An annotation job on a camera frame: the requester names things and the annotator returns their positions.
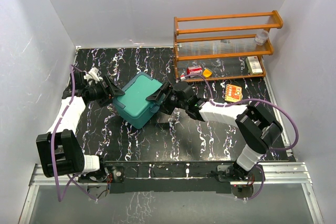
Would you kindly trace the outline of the green box lid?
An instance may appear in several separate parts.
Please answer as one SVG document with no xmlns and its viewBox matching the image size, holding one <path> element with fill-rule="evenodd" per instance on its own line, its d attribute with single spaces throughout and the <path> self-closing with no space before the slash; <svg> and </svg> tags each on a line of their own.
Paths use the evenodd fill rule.
<svg viewBox="0 0 336 224">
<path fill-rule="evenodd" d="M 125 95 L 116 97 L 113 100 L 113 104 L 123 112 L 137 117 L 151 104 L 146 98 L 161 85 L 161 82 L 151 78 L 144 72 L 140 72 L 123 87 L 122 90 Z"/>
</svg>

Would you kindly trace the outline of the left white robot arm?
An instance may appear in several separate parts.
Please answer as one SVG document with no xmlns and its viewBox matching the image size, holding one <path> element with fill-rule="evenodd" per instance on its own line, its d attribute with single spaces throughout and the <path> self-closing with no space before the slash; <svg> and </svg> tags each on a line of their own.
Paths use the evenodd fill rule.
<svg viewBox="0 0 336 224">
<path fill-rule="evenodd" d="M 44 175 L 47 178 L 68 174 L 90 173 L 96 181 L 108 177 L 108 168 L 97 155 L 83 153 L 76 138 L 81 115 L 90 102 L 104 107 L 125 94 L 108 76 L 100 77 L 99 70 L 70 71 L 70 81 L 62 94 L 58 115 L 45 134 L 36 138 Z"/>
</svg>

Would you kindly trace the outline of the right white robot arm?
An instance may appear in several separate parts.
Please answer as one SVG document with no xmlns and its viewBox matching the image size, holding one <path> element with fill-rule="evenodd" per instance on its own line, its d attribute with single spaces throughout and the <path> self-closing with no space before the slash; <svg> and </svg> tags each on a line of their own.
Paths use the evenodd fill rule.
<svg viewBox="0 0 336 224">
<path fill-rule="evenodd" d="M 283 131 L 281 124 L 260 101 L 251 101 L 247 105 L 215 103 L 198 97 L 186 81 L 175 85 L 165 82 L 146 100 L 157 104 L 165 114 L 172 114 L 179 108 L 191 119 L 224 123 L 240 130 L 246 145 L 232 166 L 216 172 L 218 177 L 247 180 Z"/>
</svg>

